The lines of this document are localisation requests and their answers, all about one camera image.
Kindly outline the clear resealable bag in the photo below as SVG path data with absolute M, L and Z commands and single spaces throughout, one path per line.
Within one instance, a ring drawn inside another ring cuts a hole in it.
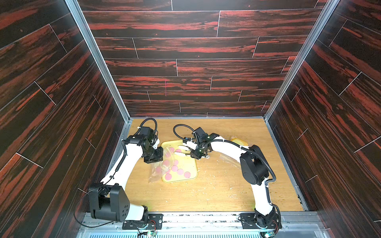
M 148 178 L 148 182 L 153 183 L 162 179 L 163 176 L 170 172 L 170 169 L 173 165 L 173 151 L 170 149 L 170 147 L 163 148 L 163 160 L 151 164 L 151 172 Z

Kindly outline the metal tongs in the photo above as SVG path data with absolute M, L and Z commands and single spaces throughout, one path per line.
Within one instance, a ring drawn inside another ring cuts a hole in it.
M 210 156 L 206 152 L 200 149 L 197 149 L 196 146 L 188 146 L 183 144 L 183 145 L 179 145 L 178 149 L 180 149 L 182 153 L 174 152 L 174 154 L 177 156 L 191 157 L 197 160 L 200 160 L 201 158 L 206 158 L 206 159 L 210 158 Z

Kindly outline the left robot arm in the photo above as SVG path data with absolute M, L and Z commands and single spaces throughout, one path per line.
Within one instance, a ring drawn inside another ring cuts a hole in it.
M 147 164 L 163 160 L 157 128 L 157 121 L 147 118 L 133 135 L 121 141 L 123 151 L 116 164 L 100 182 L 89 187 L 89 210 L 93 219 L 132 222 L 140 227 L 148 224 L 148 208 L 132 204 L 124 188 L 140 158 Z

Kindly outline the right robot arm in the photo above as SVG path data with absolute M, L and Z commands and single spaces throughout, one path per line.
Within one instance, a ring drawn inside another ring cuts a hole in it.
M 207 134 L 202 128 L 193 129 L 185 124 L 175 125 L 173 133 L 189 149 L 185 156 L 200 160 L 216 151 L 239 162 L 242 176 L 251 185 L 255 197 L 256 225 L 270 229 L 275 224 L 275 232 L 280 229 L 280 209 L 272 203 L 268 189 L 269 184 L 276 181 L 276 175 L 258 146 L 239 145 L 216 133 Z

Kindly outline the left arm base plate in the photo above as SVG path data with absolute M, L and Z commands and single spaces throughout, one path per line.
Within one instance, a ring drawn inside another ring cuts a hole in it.
M 161 230 L 164 215 L 161 213 L 148 213 L 142 220 L 124 221 L 122 230 Z

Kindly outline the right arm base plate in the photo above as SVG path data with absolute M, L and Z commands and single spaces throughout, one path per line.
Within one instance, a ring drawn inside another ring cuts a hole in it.
M 257 213 L 241 213 L 238 216 L 238 221 L 241 222 L 243 229 L 277 230 L 282 228 L 276 213 L 265 216 Z

